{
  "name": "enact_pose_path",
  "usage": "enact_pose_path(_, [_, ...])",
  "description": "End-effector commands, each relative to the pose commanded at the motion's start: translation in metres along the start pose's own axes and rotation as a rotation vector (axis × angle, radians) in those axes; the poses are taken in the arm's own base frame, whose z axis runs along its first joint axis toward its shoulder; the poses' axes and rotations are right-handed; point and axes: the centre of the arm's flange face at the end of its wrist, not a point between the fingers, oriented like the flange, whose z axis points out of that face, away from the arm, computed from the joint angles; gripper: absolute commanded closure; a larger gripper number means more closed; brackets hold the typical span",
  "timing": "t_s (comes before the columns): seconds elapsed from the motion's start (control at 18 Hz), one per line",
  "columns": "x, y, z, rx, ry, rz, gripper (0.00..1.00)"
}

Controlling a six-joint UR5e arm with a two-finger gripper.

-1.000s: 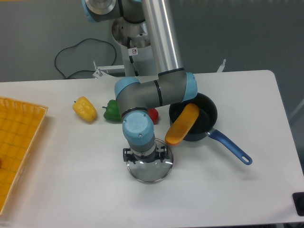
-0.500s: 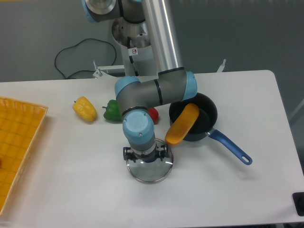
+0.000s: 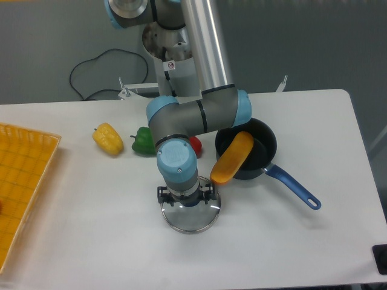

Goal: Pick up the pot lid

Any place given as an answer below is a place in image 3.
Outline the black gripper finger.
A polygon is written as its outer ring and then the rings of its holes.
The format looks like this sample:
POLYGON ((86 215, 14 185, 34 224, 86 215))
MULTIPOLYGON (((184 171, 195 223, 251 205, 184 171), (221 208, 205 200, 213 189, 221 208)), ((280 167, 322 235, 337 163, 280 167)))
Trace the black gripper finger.
POLYGON ((215 189, 211 182, 205 185, 201 185, 200 190, 202 192, 202 200, 205 204, 215 200, 215 189))
POLYGON ((165 186, 157 187, 157 200, 161 208, 164 208, 164 204, 174 206, 176 200, 173 198, 170 190, 165 186))

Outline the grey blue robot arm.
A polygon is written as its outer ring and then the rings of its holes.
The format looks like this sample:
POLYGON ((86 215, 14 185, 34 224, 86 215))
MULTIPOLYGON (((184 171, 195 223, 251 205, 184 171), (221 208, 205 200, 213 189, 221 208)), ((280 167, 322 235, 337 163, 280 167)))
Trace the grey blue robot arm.
POLYGON ((118 28, 144 25, 142 41, 154 58, 160 95, 146 108, 167 193, 159 203, 185 207, 214 198, 203 190, 189 138, 248 122, 252 107, 238 90, 215 1, 106 1, 118 28))

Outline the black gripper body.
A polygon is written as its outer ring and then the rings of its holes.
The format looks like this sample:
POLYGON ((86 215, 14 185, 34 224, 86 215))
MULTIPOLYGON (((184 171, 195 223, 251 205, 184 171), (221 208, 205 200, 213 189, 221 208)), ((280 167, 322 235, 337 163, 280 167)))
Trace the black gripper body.
POLYGON ((198 187, 192 194, 175 195, 172 193, 172 198, 175 202, 179 202, 184 207, 194 207, 203 200, 203 191, 198 187))

